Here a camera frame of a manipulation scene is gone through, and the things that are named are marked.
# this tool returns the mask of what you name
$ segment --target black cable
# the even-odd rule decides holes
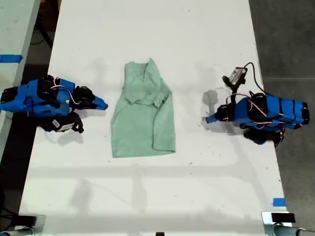
[[[36,42],[36,43],[30,43],[31,45],[37,45],[37,44],[40,44],[41,42],[43,42],[44,41],[44,38],[42,38],[42,40],[40,40],[40,41],[38,41],[38,42]]]
[[[7,231],[11,226],[12,224],[10,223],[3,231]]]
[[[244,68],[246,68],[248,65],[252,65],[252,72],[253,72],[254,80],[255,80],[255,83],[256,83],[257,87],[258,87],[261,91],[263,91],[265,94],[271,95],[270,93],[268,93],[268,92],[266,92],[265,90],[263,90],[263,89],[259,86],[259,84],[257,83],[254,64],[253,64],[252,62],[248,62],[248,63],[244,66]]]
[[[0,218],[6,218],[12,220],[13,215],[0,215]]]

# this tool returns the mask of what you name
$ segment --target fabric fold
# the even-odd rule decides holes
[[[113,157],[175,152],[172,92],[155,62],[129,62],[125,83],[111,121]]]

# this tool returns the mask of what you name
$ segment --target white wire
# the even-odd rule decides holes
[[[69,90],[67,87],[62,86],[62,85],[55,85],[55,86],[52,86],[52,87],[50,87],[50,88],[51,88],[51,89],[55,89],[55,88],[65,88],[66,90],[68,90],[68,92],[69,92],[69,94],[70,94],[70,97],[71,97],[73,103],[76,104],[76,105],[79,105],[79,103],[77,103],[77,102],[74,101],[74,99],[73,99],[73,97],[72,97],[72,93],[70,92],[70,90]]]
[[[231,94],[229,97],[231,97],[231,96],[233,96],[233,95],[241,95],[241,96],[248,97],[248,98],[249,98],[248,101],[249,101],[252,105],[254,105],[265,117],[267,117],[267,114],[264,113],[255,103],[253,103],[253,102],[251,101],[251,97],[249,97],[248,95],[242,94],[242,93],[233,93],[233,94]]]

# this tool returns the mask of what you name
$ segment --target gray floor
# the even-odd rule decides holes
[[[266,90],[305,101],[315,117],[315,0],[250,0]],[[40,35],[34,34],[33,42]],[[32,45],[28,63],[48,64],[45,42]],[[315,125],[289,131],[276,149],[287,208],[297,226],[315,230]]]

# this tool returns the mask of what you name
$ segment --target dark floor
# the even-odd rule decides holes
[[[315,0],[250,0],[265,90],[309,104],[311,123],[276,148],[287,208],[315,230]]]
[[[315,0],[250,0],[250,4],[265,89],[276,96],[307,102],[311,117],[315,117],[315,108],[310,106],[315,100]],[[41,35],[34,33],[32,42],[39,40]],[[23,80],[47,73],[50,53],[45,42],[31,45]],[[0,166],[1,172],[7,174],[6,180],[12,182],[4,185],[5,204],[15,212],[22,197],[35,131],[32,124],[25,125],[22,119],[13,118]],[[28,130],[22,134],[20,130],[25,128]],[[298,227],[312,230],[315,230],[314,133],[312,122],[288,131],[276,149],[287,208],[296,214]],[[10,144],[16,139],[21,140],[19,143],[29,142],[16,150]]]

